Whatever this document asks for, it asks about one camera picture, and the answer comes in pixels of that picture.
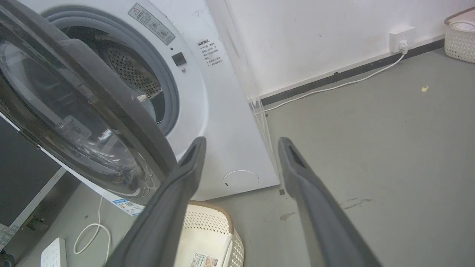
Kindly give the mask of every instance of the black wheel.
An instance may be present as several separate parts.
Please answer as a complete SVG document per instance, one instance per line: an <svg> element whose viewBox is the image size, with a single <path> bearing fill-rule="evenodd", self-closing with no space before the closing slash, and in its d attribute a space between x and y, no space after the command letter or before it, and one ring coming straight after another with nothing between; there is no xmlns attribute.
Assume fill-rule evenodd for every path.
<svg viewBox="0 0 475 267"><path fill-rule="evenodd" d="M0 254L0 267L15 266L15 258L10 254Z"/></svg>

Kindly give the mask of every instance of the baseboard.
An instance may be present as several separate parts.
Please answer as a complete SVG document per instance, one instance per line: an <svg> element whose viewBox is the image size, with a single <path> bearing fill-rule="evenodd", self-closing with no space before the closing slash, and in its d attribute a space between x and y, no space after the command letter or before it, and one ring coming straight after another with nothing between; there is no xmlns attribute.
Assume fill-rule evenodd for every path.
<svg viewBox="0 0 475 267"><path fill-rule="evenodd" d="M403 60L444 47L444 37L445 35L442 34L434 38L426 39L416 43L415 48L409 50L408 54L403 58ZM321 86L325 86L327 84L347 79L373 69L384 67L396 61L400 55L400 53L393 54L391 52L387 52L368 58L364 61L360 61L358 63L354 63L322 75L314 76L289 86L285 86L276 91L261 95L262 105L269 105L295 95L311 91Z"/></svg>

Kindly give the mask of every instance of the power outlet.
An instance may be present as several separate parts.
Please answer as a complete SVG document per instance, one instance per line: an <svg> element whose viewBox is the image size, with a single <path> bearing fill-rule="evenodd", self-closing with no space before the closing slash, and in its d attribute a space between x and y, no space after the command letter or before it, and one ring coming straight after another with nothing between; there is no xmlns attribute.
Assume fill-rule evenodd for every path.
<svg viewBox="0 0 475 267"><path fill-rule="evenodd" d="M411 48L414 46L416 39L416 28L407 26L401 29L393 30L389 33L389 50L393 53L400 52L399 43L406 41Z"/></svg>

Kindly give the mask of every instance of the white plastic basket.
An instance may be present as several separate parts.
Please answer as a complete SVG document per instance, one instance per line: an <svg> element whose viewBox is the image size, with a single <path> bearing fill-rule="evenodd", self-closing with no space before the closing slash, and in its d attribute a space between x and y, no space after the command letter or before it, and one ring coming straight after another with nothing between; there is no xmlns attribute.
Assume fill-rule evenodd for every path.
<svg viewBox="0 0 475 267"><path fill-rule="evenodd" d="M174 267L242 267L244 246L222 207L190 201Z"/></svg>
<svg viewBox="0 0 475 267"><path fill-rule="evenodd" d="M448 56L475 63L475 31L458 29L457 25L475 27L475 7L459 12L445 19L447 26L445 52Z"/></svg>

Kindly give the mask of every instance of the washing machine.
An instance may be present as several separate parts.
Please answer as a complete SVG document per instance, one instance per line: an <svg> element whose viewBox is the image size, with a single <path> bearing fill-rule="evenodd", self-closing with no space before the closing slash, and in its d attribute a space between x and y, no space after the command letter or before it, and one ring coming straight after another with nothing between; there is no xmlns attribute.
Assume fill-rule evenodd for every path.
<svg viewBox="0 0 475 267"><path fill-rule="evenodd" d="M93 190L139 214L198 136L194 200L279 184L205 1L20 2L1 4L1 116Z"/></svg>

